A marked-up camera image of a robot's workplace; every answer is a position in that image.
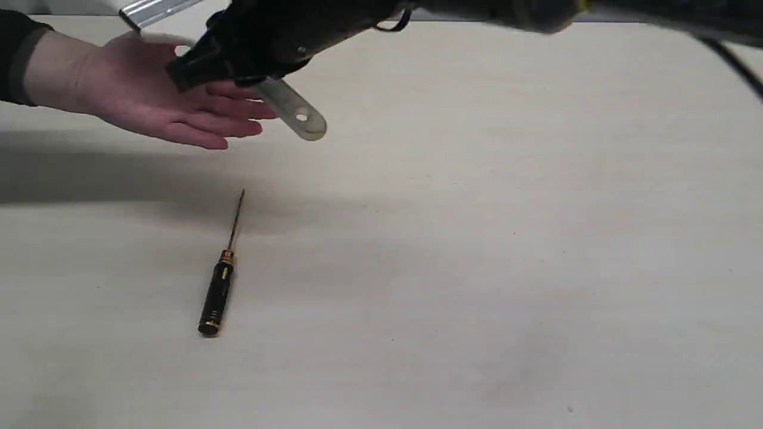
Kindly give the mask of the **person's bare open hand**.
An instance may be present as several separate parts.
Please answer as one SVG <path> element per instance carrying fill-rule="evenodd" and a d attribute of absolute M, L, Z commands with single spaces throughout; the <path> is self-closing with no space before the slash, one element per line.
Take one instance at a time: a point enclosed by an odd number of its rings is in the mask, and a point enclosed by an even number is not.
<path fill-rule="evenodd" d="M 76 112 L 117 128 L 177 144 L 225 150 L 228 138 L 262 133 L 277 114 L 252 90 L 232 82 L 177 90 L 166 73 L 174 43 L 148 43 L 134 33 L 92 49 L 80 63 L 69 95 Z"/>

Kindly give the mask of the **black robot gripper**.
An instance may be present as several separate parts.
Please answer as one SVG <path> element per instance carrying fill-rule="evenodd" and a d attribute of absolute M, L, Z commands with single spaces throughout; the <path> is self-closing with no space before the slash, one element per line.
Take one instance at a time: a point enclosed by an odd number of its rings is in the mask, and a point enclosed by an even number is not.
<path fill-rule="evenodd" d="M 408 1 L 232 1 L 166 71 L 180 93 L 281 78 L 366 30 L 400 32 L 411 14 Z"/>

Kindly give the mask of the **forearm with dark sleeve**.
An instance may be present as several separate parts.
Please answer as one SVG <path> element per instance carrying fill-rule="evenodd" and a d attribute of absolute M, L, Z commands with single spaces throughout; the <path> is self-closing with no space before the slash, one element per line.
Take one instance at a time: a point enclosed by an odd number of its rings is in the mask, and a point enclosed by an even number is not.
<path fill-rule="evenodd" d="M 33 20 L 1 13 L 1 98 L 14 105 L 85 113 L 82 70 L 98 47 Z"/>

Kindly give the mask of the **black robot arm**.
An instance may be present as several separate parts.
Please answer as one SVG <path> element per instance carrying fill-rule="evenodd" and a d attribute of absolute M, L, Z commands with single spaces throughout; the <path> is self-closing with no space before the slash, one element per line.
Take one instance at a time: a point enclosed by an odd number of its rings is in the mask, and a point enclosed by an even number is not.
<path fill-rule="evenodd" d="M 224 80 L 255 85 L 294 73 L 359 33 L 381 30 L 387 19 L 399 17 L 390 32 L 400 32 L 417 9 L 543 35 L 600 12 L 688 33 L 761 95 L 759 76 L 725 46 L 761 48 L 761 6 L 760 1 L 232 1 L 213 14 L 203 36 L 167 71 L 181 92 Z"/>

